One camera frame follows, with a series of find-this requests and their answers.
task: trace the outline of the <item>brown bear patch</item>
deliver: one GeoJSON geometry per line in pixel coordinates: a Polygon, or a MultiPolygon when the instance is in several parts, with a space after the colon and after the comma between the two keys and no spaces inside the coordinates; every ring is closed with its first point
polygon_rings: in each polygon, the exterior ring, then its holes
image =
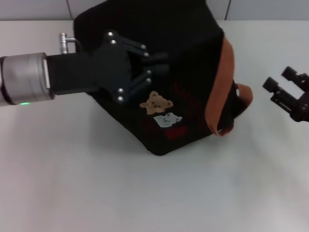
{"type": "Polygon", "coordinates": [[[147,108],[147,114],[153,115],[155,113],[162,113],[167,108],[171,108],[173,102],[164,99],[156,91],[152,91],[147,102],[141,103],[140,107],[147,108]]]}

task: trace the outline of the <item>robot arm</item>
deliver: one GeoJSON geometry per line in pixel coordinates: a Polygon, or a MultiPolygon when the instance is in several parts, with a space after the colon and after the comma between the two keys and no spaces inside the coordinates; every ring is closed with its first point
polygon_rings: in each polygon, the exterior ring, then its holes
{"type": "Polygon", "coordinates": [[[61,55],[45,53],[0,58],[0,105],[52,100],[55,95],[107,90],[112,99],[126,103],[145,89],[154,77],[168,74],[167,54],[151,56],[143,44],[123,38],[115,31],[104,34],[93,52],[68,54],[61,34],[61,55]],[[131,56],[139,65],[132,65],[131,56]]]}
{"type": "Polygon", "coordinates": [[[278,83],[271,77],[266,80],[263,87],[268,92],[274,93],[271,100],[288,112],[294,121],[309,122],[309,76],[307,74],[297,75],[297,72],[291,67],[287,67],[282,76],[288,81],[294,82],[305,93],[299,99],[296,99],[279,87],[278,83]]]}

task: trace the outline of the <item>bag handle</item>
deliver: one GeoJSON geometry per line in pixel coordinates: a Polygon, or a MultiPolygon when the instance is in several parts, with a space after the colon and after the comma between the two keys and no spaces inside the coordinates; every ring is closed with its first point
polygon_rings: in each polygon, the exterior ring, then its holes
{"type": "MultiPolygon", "coordinates": [[[[228,134],[234,127],[234,125],[231,125],[218,131],[218,123],[221,113],[233,84],[234,69],[235,60],[233,47],[226,37],[224,37],[218,72],[205,109],[205,119],[207,125],[211,132],[218,136],[228,134]]],[[[237,84],[237,88],[239,90],[239,98],[248,107],[253,100],[252,90],[248,86],[241,84],[237,84]]]]}

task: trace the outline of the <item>silver cylinder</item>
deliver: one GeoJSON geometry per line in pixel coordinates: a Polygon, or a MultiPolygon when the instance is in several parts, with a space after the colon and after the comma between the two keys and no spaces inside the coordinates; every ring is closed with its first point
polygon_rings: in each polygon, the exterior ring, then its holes
{"type": "Polygon", "coordinates": [[[60,53],[61,54],[68,54],[69,53],[69,47],[68,47],[68,42],[67,42],[67,34],[66,33],[61,33],[60,34],[60,53]]]}
{"type": "MultiPolygon", "coordinates": [[[[1,63],[0,63],[0,89],[2,88],[3,80],[2,80],[2,72],[1,72],[1,63]]],[[[4,99],[2,91],[0,91],[0,106],[6,106],[9,103],[4,99]]]]}
{"type": "Polygon", "coordinates": [[[36,53],[6,57],[3,61],[2,79],[14,104],[51,100],[46,54],[36,53]]]}

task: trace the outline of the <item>white bear patch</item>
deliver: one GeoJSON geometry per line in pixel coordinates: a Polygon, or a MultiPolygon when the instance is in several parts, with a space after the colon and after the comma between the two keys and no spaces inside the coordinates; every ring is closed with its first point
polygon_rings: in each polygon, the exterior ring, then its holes
{"type": "Polygon", "coordinates": [[[156,116],[154,117],[156,122],[159,124],[162,128],[171,127],[176,122],[180,122],[182,120],[182,117],[178,117],[174,115],[173,113],[168,113],[165,116],[156,116]]]}

